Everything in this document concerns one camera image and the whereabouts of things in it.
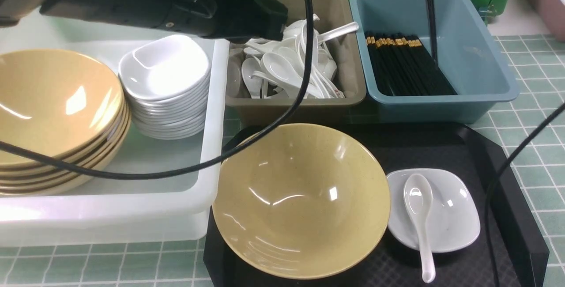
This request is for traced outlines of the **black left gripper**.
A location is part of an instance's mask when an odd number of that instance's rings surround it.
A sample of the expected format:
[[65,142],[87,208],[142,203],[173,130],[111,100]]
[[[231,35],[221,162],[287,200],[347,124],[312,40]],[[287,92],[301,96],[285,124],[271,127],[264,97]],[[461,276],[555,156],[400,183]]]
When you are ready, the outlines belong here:
[[288,9],[278,0],[172,0],[179,20],[171,29],[204,39],[242,44],[252,38],[281,40]]

